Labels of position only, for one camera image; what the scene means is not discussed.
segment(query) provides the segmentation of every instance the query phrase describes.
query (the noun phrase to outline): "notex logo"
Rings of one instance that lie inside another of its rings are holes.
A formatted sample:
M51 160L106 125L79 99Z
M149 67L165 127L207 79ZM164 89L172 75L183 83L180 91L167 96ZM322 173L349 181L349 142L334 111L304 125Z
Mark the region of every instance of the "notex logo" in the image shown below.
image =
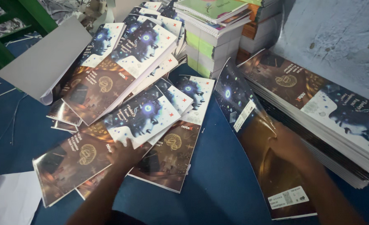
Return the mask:
M297 101L301 101L302 98L304 98L305 93L303 92L300 96L296 98Z
M108 151L112 153L111 146L109 144L107 144L106 146L107 146Z
M187 130L193 130L193 127L192 126L183 126L182 125L182 128L187 129Z
M123 79L125 79L125 80L127 80L127 79L128 79L128 77L127 77L127 76L125 76L125 75L123 75L121 72L119 72L119 75L120 75Z

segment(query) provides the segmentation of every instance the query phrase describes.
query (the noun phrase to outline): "wall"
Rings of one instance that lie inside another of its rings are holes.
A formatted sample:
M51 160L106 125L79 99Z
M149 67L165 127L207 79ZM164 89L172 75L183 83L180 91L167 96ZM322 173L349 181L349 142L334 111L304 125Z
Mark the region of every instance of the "wall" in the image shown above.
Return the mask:
M273 51L369 99L369 0L296 0L286 14Z

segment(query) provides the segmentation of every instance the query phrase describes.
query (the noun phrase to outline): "grey cardboard sheet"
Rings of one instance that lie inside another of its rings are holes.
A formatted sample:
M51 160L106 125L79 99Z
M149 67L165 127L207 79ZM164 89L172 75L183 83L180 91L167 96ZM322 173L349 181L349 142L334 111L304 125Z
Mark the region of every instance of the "grey cardboard sheet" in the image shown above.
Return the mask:
M91 38L82 24L71 17L1 69L0 77L49 105L52 88Z

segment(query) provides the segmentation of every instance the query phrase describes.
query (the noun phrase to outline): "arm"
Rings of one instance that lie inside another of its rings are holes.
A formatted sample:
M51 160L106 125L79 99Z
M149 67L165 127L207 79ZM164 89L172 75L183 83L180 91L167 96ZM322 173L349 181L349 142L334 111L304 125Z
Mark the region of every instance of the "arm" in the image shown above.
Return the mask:
M275 123L275 127L277 138L269 140L270 147L278 157L292 163L300 171L320 223L365 225L362 217L349 204L299 136L282 123Z
M117 149L108 156L112 163L110 171L68 219L67 225L99 225L108 221L115 196L123 179L145 154L144 148L133 149L130 139L126 139L126 141L127 147L123 146L121 142L116 144Z

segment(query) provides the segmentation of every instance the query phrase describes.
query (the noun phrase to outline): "notebook spine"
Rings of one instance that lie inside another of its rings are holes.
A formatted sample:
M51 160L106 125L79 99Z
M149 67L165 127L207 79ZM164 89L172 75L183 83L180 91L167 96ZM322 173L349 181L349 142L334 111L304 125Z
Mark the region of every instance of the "notebook spine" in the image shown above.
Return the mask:
M177 9L180 9L184 12L191 13L195 16L198 16L198 17L202 18L207 23L216 24L216 21L214 19L210 18L209 16L206 16L202 13L199 13L199 12L195 11L194 9L191 9L191 8L186 7L186 6L180 5L177 2L173 3L173 7L177 8Z
M200 24L200 21L195 19L195 18L192 18L190 16L187 16L185 14L182 14L182 13L178 13L178 16L180 16L182 19L184 19L185 22L188 22L188 23L191 23L192 25L196 26L197 28L211 34L212 36L214 37L218 37L218 31L212 27L210 27L209 25L207 24Z

